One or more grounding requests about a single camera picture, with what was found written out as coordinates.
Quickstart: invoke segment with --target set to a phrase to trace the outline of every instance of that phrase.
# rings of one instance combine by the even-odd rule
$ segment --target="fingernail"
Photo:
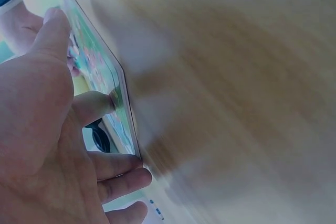
[[[62,12],[62,10],[58,9],[58,8],[50,8],[44,16],[43,24],[45,24],[49,20],[55,18],[58,15],[59,12]]]

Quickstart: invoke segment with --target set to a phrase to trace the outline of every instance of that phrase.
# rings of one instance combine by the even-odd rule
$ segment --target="black object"
[[[101,121],[102,118],[90,123],[85,128],[92,129],[92,138],[97,148],[102,152],[109,153],[111,151],[111,145],[109,137],[105,131],[99,127]]]

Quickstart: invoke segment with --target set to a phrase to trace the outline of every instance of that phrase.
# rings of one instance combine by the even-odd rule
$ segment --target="wood grain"
[[[335,223],[336,0],[78,1],[168,223]]]

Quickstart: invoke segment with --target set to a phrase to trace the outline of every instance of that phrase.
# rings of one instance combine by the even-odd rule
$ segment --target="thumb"
[[[67,62],[70,30],[65,13],[61,9],[49,9],[30,53],[40,53]]]

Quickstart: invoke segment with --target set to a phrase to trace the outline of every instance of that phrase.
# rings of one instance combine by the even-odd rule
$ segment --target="wooden table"
[[[77,0],[167,223],[336,220],[336,0]]]

